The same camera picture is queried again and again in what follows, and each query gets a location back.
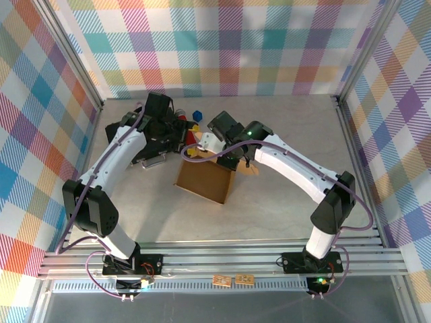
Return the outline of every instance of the plaid wall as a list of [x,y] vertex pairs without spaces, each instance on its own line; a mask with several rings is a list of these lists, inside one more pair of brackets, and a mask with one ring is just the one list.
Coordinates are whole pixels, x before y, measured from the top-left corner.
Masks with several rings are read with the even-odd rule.
[[102,96],[136,98],[333,94],[383,1],[51,3]]
[[26,315],[95,115],[31,0],[0,0],[0,322]]
[[431,0],[404,0],[348,99],[390,245],[431,322]]

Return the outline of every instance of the red object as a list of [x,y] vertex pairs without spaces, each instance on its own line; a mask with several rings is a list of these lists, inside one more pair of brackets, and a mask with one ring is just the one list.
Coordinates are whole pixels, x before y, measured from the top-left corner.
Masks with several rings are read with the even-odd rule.
[[[187,120],[185,115],[178,116],[178,119]],[[188,145],[192,145],[194,143],[197,143],[195,136],[193,135],[193,133],[191,131],[187,131],[186,145],[188,146]]]

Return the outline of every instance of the brown cardboard box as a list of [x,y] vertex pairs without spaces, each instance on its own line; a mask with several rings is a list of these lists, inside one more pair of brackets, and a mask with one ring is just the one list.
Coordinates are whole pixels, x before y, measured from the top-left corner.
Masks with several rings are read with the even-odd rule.
[[[194,158],[204,158],[211,155],[213,153],[197,149]],[[183,160],[175,185],[216,203],[225,204],[234,183],[236,172],[245,175],[259,174],[259,170],[254,165],[247,168],[243,160],[238,164],[236,172],[218,165],[216,162],[217,158],[203,163],[191,163]]]

